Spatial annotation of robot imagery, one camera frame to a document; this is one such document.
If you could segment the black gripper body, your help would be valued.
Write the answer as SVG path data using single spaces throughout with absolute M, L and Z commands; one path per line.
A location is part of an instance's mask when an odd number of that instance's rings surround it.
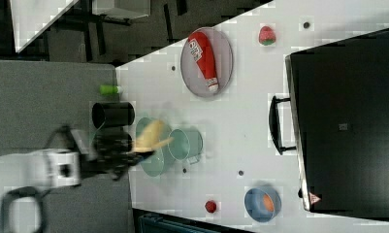
M 91 148 L 96 157 L 81 162 L 82 179 L 108 174 L 112 180 L 120 180 L 131 166 L 141 161 L 141 157 L 132 152 L 132 137 L 126 132 L 98 135 Z

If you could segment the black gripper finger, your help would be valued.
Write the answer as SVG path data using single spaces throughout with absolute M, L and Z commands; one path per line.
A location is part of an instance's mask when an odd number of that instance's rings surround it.
M 140 162 L 146 160 L 147 158 L 150 158 L 154 155 L 154 150 L 147 151 L 147 152 L 133 152 L 131 154 L 131 165 L 137 165 Z

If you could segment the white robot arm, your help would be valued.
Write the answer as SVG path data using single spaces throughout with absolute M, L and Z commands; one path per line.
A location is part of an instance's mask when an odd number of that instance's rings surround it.
M 127 133 L 88 137 L 81 130 L 58 129 L 51 134 L 62 137 L 65 145 L 0 156 L 0 233 L 20 233 L 16 220 L 27 210 L 17 211 L 19 199 L 34 203 L 36 223 L 30 233 L 45 233 L 48 211 L 44 198 L 63 186 L 79 186 L 81 181 L 109 173 L 117 181 L 125 168 L 136 165 L 158 147 L 138 145 Z

